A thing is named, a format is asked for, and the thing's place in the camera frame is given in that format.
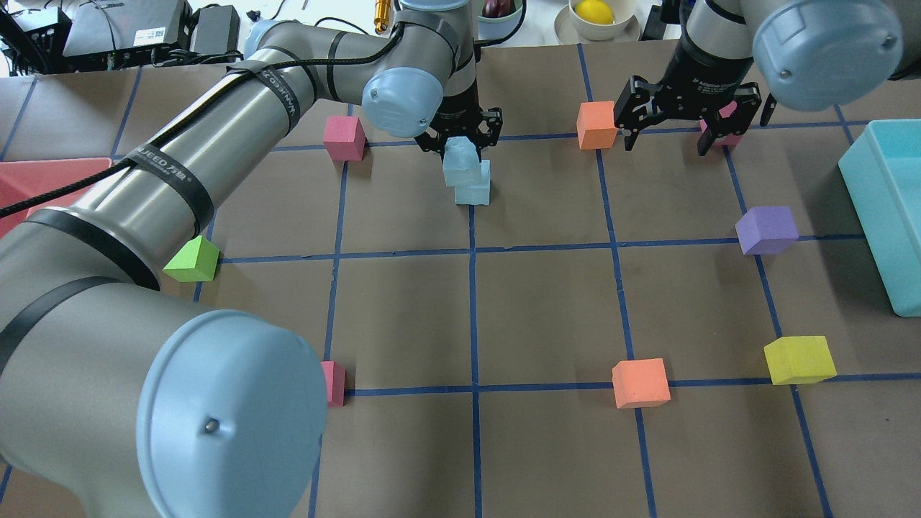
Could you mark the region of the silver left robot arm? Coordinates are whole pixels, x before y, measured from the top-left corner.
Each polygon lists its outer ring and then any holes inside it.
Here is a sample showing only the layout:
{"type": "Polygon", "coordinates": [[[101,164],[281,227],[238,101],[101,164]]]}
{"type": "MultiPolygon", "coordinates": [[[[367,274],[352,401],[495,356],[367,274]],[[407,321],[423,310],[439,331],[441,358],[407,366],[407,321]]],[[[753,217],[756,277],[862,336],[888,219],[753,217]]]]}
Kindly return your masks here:
{"type": "Polygon", "coordinates": [[[295,332],[163,293],[159,274],[319,99],[392,137],[473,89],[467,1],[404,1],[389,38],[260,21],[243,61],[67,207],[2,239],[2,460],[89,517],[287,517],[325,433],[295,332]]]}

